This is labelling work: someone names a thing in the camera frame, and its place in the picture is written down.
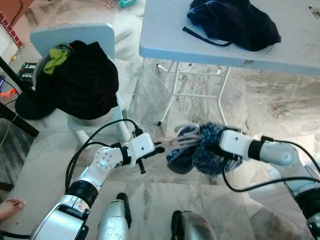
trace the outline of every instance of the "human foot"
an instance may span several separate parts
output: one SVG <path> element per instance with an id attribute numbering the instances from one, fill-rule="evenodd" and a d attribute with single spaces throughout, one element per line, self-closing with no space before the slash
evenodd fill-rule
<path id="1" fill-rule="evenodd" d="M 0 203 L 0 221 L 10 217 L 11 215 L 23 209 L 26 202 L 21 198 L 8 198 Z"/>

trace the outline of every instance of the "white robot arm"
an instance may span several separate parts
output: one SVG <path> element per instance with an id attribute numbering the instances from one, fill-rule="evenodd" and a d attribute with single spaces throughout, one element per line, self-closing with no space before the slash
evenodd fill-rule
<path id="1" fill-rule="evenodd" d="M 56 205 L 33 229 L 30 240 L 84 240 L 90 209 L 110 171 L 123 165 L 133 167 L 141 158 L 155 151 L 147 133 L 126 142 L 122 147 L 98 149 L 90 166 L 60 197 Z"/>
<path id="2" fill-rule="evenodd" d="M 244 160 L 269 163 L 283 178 L 320 179 L 318 172 L 301 163 L 298 151 L 288 143 L 258 141 L 240 132 L 226 130 L 222 133 L 219 146 L 225 152 L 242 156 Z M 292 180 L 284 184 L 307 219 L 313 237 L 320 240 L 320 184 L 311 180 Z"/>

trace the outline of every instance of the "chair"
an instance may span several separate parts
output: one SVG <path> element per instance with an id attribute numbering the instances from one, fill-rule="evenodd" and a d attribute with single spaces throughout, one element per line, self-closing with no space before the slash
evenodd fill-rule
<path id="1" fill-rule="evenodd" d="M 102 50 L 110 59 L 115 57 L 115 33 L 108 23 L 70 24 L 48 28 L 39 28 L 30 34 L 30 40 L 38 52 L 45 57 L 49 49 L 60 43 L 71 43 L 80 40 L 86 44 L 98 42 Z M 118 106 L 111 109 L 106 115 L 92 120 L 79 119 L 67 115 L 67 125 L 74 133 L 78 144 L 82 146 L 88 135 L 84 130 L 98 127 L 109 122 L 123 119 L 120 95 L 116 93 Z M 123 121 L 116 123 L 117 135 L 121 142 L 130 140 L 130 132 Z"/>

